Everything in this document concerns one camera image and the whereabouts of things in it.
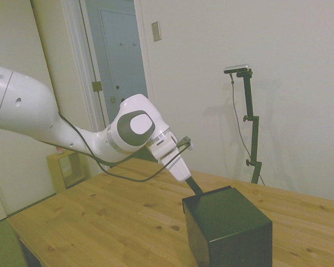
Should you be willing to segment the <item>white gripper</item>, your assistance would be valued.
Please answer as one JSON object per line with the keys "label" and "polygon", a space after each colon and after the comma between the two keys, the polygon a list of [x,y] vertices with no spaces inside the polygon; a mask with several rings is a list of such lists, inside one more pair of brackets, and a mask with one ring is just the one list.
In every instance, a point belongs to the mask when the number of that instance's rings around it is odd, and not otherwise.
{"label": "white gripper", "polygon": [[196,195],[202,195],[203,191],[195,180],[191,177],[191,173],[184,162],[183,158],[178,155],[178,150],[172,150],[169,154],[163,156],[159,161],[166,166],[173,177],[179,181],[185,181]]}

